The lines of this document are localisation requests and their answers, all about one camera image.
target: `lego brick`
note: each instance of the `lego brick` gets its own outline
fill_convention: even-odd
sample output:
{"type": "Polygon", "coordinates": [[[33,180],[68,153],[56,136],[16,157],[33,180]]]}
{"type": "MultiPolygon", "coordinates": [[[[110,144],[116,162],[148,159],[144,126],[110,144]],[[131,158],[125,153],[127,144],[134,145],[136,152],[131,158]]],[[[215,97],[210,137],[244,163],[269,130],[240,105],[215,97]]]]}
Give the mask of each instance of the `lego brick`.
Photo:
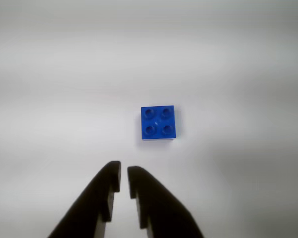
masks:
{"type": "Polygon", "coordinates": [[[141,108],[142,139],[176,138],[174,106],[141,108]]]}

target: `lego stud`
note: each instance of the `lego stud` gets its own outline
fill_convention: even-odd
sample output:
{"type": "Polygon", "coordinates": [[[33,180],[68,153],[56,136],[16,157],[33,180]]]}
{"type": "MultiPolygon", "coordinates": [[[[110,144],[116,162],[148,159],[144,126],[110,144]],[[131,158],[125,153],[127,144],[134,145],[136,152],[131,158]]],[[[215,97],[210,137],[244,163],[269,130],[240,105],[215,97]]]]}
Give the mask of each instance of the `lego stud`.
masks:
{"type": "Polygon", "coordinates": [[[155,133],[155,128],[153,126],[147,126],[146,127],[146,134],[147,135],[153,135],[155,133]]]}
{"type": "Polygon", "coordinates": [[[163,127],[162,129],[162,133],[165,135],[169,135],[173,132],[173,128],[170,125],[166,125],[165,127],[163,127]]]}
{"type": "Polygon", "coordinates": [[[170,108],[165,108],[162,110],[162,117],[168,118],[172,115],[172,111],[170,108]]]}
{"type": "Polygon", "coordinates": [[[153,109],[148,109],[145,111],[145,117],[147,119],[151,119],[154,116],[154,110],[153,109]]]}

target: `white table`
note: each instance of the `white table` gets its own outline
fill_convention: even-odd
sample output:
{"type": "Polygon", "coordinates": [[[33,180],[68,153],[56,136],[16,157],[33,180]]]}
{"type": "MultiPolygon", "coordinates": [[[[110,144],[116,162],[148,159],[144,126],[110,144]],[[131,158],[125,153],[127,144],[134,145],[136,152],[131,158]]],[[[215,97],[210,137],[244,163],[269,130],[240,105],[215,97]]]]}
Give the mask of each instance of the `white table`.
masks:
{"type": "Polygon", "coordinates": [[[298,1],[0,2],[0,238],[45,238],[122,162],[106,238],[147,237],[127,167],[207,238],[298,237],[298,1]],[[177,138],[142,141],[140,107],[177,138]]]}

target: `white surface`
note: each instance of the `white surface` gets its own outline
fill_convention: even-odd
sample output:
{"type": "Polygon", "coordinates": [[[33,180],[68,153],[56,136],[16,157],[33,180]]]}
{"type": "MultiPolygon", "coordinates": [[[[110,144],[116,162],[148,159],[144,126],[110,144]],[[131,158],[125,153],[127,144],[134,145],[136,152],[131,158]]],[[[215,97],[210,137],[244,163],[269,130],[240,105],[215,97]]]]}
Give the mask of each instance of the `white surface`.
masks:
{"type": "Polygon", "coordinates": [[[206,238],[298,238],[298,1],[0,1],[0,238],[45,238],[122,162],[106,238],[146,237],[127,167],[206,238]],[[140,107],[177,136],[141,141],[140,107]]]}

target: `blue lego brick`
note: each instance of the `blue lego brick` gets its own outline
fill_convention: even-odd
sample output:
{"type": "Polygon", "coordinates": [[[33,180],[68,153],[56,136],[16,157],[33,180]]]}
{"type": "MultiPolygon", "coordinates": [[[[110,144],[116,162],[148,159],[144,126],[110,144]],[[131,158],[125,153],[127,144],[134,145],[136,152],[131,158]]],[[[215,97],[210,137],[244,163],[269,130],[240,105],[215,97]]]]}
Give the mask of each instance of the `blue lego brick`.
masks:
{"type": "Polygon", "coordinates": [[[141,108],[142,138],[176,138],[174,106],[156,106],[141,108]]]}

